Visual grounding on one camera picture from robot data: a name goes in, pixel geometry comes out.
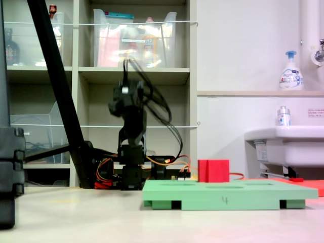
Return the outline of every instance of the spray bottle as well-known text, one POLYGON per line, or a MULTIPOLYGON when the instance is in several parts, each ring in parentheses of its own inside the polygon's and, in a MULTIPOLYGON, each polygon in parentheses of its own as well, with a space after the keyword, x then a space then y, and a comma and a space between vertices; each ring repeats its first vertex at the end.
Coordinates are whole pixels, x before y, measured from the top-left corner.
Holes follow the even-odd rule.
POLYGON ((286 55, 288 56, 289 62, 287 63, 285 69, 282 72, 281 79, 279 82, 279 90, 304 90, 304 79, 299 68, 294 62, 295 51, 288 51, 286 55))

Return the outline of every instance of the bottle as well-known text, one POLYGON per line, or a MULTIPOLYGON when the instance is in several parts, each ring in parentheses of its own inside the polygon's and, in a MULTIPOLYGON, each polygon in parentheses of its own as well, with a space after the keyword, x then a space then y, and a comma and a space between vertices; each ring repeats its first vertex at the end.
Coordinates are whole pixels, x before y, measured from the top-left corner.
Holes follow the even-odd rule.
POLYGON ((281 106, 277 113, 278 113, 278 119, 277 119, 278 126, 290 126, 291 125, 289 109, 287 109, 285 106, 281 106))
POLYGON ((51 4, 51 5, 50 5, 50 9, 49 9, 49 13, 50 13, 50 19, 51 19, 51 21, 53 20, 54 15, 56 14, 56 12, 57 12, 57 7, 56 7, 56 5, 55 5, 55 4, 51 4))
POLYGON ((12 41, 12 28, 5 28, 5 43, 7 65, 19 64, 20 51, 17 43, 12 41))
POLYGON ((286 55, 288 56, 289 62, 287 63, 285 69, 282 72, 281 79, 279 82, 279 90, 304 90, 304 79, 299 68, 294 62, 295 51, 288 51, 286 55))
MULTIPOLYGON (((146 23, 154 23, 153 18, 148 17, 146 23)), ((143 36, 144 48, 143 48, 143 63, 145 67, 154 67, 156 65, 156 46, 157 39, 154 36, 154 25, 145 25, 145 34, 143 36)))

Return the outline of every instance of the green foam board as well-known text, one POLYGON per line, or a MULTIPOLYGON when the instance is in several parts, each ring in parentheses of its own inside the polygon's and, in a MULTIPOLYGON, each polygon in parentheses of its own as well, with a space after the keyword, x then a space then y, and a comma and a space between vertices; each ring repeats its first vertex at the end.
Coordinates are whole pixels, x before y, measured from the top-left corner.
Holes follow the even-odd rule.
POLYGON ((236 180, 228 183, 148 180, 145 207, 182 210, 278 210, 305 208, 305 199, 318 198, 317 189, 279 181, 236 180))

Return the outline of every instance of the clear plastic container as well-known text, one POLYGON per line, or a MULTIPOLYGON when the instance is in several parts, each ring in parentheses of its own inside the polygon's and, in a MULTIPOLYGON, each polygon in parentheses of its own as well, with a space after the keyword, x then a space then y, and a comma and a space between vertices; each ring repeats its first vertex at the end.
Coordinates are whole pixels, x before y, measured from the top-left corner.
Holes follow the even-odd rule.
MULTIPOLYGON (((165 21, 175 21, 176 15, 168 13, 165 21)), ((102 24, 95 25, 94 32, 96 67, 122 67, 129 57, 142 67, 175 67, 175 23, 108 25, 98 9, 94 9, 94 22, 102 24)))
MULTIPOLYGON (((72 30, 71 25, 62 25, 71 23, 64 13, 56 13, 52 20, 52 26, 56 42, 62 57, 64 66, 71 66, 72 61, 72 30)), ((5 31, 11 30, 11 43, 14 42, 18 48, 18 57, 16 61, 8 62, 10 51, 6 48, 7 65, 17 66, 46 66, 45 59, 35 26, 33 24, 5 23, 5 31)), ((5 38, 6 46, 10 42, 5 38)))
MULTIPOLYGON (((44 149, 67 144, 67 137, 63 127, 62 118, 57 103, 55 102, 49 114, 37 115, 10 115, 10 122, 13 127, 24 130, 26 139, 26 154, 42 151, 44 149), (29 125, 58 125, 58 126, 29 126, 29 125)), ((33 164, 68 164, 70 163, 69 153, 57 154, 38 161, 33 164)))

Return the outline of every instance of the white floor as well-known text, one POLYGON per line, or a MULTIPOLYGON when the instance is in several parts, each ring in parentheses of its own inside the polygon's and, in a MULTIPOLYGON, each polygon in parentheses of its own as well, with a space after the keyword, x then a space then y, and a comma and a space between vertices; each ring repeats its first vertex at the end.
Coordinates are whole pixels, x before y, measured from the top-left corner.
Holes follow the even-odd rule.
POLYGON ((324 198, 305 210, 152 211, 140 191, 27 189, 0 243, 324 242, 324 198))

